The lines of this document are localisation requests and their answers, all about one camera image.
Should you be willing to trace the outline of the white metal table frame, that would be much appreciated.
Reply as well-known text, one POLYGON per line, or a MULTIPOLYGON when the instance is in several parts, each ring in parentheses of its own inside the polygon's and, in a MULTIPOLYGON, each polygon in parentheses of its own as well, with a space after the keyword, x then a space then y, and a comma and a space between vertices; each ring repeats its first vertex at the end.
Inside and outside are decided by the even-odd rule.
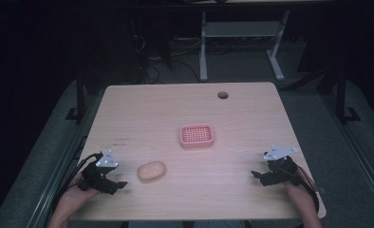
POLYGON ((285 76, 279 65, 277 53, 290 17, 290 10, 285 9, 279 20, 270 21, 214 21, 208 13, 201 13, 199 80, 208 81, 207 44, 211 41, 228 41, 247 48, 266 50, 274 78, 284 81, 285 76))

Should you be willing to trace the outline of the person's right hand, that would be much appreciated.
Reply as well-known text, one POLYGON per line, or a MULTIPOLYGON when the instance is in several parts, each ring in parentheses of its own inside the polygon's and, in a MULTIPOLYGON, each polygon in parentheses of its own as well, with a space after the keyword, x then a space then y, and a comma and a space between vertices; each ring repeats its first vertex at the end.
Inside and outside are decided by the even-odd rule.
POLYGON ((311 193, 302 184, 295 186, 289 180, 284 182, 290 201, 299 211, 314 210, 315 205, 311 193))

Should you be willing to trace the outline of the peach oval soap bar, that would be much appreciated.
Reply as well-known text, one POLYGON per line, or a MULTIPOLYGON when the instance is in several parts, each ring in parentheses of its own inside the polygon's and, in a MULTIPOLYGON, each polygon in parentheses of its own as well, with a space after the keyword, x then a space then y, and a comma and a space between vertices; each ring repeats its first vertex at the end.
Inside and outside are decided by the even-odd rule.
POLYGON ((138 169, 138 177, 141 181, 151 181, 162 177, 165 173, 166 166, 162 161, 151 161, 138 169))

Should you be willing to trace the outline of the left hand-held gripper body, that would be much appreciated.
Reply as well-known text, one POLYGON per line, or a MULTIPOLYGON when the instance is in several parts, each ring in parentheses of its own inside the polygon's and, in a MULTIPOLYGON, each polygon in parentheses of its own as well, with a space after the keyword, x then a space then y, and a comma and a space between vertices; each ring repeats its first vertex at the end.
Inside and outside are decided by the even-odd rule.
POLYGON ((83 171, 82 180, 78 187, 82 191, 95 189, 105 194, 113 195, 120 188, 118 182, 109 180, 106 175, 118 167, 113 153, 108 150, 106 153, 95 155, 96 160, 92 161, 83 171))

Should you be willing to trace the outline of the person's left hand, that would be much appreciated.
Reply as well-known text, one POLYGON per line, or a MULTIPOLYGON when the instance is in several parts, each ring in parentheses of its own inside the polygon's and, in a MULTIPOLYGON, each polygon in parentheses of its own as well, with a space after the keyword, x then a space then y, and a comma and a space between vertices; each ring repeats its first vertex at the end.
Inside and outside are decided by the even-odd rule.
POLYGON ((78 173, 70 182, 67 190, 63 193, 57 205, 57 209, 70 215, 82 208, 93 197, 100 194, 100 191, 93 188, 81 190, 78 183, 83 180, 81 173, 78 173))

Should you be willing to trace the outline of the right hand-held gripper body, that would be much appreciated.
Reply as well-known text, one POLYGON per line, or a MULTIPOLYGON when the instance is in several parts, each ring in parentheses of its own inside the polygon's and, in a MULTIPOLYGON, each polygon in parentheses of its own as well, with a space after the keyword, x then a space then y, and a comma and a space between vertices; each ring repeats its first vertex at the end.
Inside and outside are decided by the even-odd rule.
POLYGON ((271 149, 264 154, 270 171, 260 175, 260 182, 264 186, 274 185, 285 181, 295 180, 298 165, 291 158, 291 154, 296 153, 294 147, 272 145, 271 149))

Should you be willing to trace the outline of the pink soap dish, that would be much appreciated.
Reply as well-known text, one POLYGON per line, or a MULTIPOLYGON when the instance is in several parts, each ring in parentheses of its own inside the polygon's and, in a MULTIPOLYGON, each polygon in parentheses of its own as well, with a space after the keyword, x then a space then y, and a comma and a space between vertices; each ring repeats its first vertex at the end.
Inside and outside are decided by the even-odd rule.
POLYGON ((203 148, 214 144, 212 127, 207 124, 183 125, 179 130, 179 141, 182 148, 203 148))

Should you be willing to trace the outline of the black metal stand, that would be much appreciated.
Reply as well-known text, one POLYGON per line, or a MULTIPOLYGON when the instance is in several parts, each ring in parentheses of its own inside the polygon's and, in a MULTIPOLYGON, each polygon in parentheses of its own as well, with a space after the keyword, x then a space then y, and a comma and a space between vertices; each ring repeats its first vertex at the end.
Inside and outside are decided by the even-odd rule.
POLYGON ((75 121, 76 124, 79 124, 85 114, 85 102, 84 102, 84 74, 82 69, 79 67, 75 70, 75 76, 76 76, 76 106, 71 107, 65 118, 67 120, 75 121))
POLYGON ((360 120, 360 116, 353 107, 346 107, 346 76, 341 68, 337 75, 335 113, 343 124, 360 120))

